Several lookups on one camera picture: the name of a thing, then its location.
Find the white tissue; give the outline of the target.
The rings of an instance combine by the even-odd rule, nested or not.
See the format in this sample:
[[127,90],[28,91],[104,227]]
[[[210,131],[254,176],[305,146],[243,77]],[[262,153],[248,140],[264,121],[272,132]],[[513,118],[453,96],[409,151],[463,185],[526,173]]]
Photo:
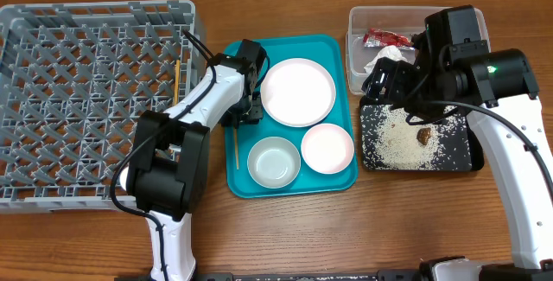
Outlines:
[[398,47],[386,46],[380,49],[377,55],[364,66],[365,72],[371,74],[377,61],[382,58],[389,58],[393,61],[407,61]]

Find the clear plastic bin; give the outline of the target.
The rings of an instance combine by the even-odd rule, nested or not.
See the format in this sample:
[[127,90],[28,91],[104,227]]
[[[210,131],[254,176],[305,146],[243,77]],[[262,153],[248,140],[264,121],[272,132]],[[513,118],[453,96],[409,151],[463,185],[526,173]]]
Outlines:
[[356,6],[350,10],[346,34],[346,70],[349,91],[364,95],[362,85],[369,76],[365,66],[381,48],[366,47],[364,36],[370,29],[393,32],[411,39],[426,29],[425,18],[445,7],[436,6]]

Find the grey round bowl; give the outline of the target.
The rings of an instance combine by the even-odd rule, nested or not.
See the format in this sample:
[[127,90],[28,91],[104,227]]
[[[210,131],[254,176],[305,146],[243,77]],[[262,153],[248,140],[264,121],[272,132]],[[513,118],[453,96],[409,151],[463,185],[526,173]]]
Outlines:
[[298,149],[283,137],[266,137],[251,148],[247,169],[258,185],[277,189],[291,184],[298,176],[302,159]]

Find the white round plate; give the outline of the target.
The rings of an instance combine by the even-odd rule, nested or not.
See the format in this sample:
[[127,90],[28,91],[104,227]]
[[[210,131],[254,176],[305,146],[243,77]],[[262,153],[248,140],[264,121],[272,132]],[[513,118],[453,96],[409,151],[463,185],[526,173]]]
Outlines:
[[278,123],[307,127],[332,111],[337,91],[325,67],[309,59],[291,58],[269,69],[260,94],[264,110]]

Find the pink bowl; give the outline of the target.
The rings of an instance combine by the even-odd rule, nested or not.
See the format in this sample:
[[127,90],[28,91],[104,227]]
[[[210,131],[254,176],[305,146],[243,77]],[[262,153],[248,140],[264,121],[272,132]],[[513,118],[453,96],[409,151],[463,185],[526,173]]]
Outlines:
[[305,163],[315,172],[336,174],[353,160],[353,139],[338,125],[319,124],[304,135],[301,153]]

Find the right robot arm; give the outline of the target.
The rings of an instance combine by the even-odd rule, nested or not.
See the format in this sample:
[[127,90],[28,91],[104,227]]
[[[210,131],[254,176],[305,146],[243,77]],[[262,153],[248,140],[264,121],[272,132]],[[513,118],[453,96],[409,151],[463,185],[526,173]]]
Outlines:
[[453,106],[492,168],[507,213],[515,267],[552,267],[552,152],[539,86],[525,54],[493,52],[471,5],[427,16],[416,60],[377,61],[362,91],[372,103],[435,123]]

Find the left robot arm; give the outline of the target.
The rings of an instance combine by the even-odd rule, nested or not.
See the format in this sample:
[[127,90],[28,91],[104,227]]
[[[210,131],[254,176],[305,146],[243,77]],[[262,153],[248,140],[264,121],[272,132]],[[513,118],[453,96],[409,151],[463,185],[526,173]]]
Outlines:
[[181,102],[139,117],[132,151],[113,178],[134,197],[131,212],[148,223],[154,260],[149,280],[193,277],[191,213],[207,184],[211,131],[262,119],[257,87],[268,66],[262,45],[243,40],[236,54],[209,57],[204,78]]

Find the red candy wrapper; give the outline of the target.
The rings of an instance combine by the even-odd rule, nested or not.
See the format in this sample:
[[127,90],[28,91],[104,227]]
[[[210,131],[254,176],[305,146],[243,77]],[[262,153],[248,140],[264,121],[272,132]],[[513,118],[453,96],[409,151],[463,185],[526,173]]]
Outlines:
[[363,37],[363,44],[367,48],[384,48],[389,46],[400,49],[412,48],[412,43],[406,36],[382,29],[369,29]]

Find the brown food piece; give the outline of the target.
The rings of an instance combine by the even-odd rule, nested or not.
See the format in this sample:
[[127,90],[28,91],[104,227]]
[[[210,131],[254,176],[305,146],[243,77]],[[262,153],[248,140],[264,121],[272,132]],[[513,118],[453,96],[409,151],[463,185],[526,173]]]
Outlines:
[[430,138],[431,138],[431,128],[429,127],[424,127],[420,129],[416,134],[417,141],[424,146],[426,146],[429,143]]

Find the grey plastic dish rack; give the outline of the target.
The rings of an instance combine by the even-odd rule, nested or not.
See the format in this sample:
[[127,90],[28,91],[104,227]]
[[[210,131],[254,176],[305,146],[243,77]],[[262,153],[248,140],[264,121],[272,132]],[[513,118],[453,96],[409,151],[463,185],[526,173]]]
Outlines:
[[137,120],[173,105],[205,63],[188,0],[13,4],[1,9],[1,210],[110,209]]

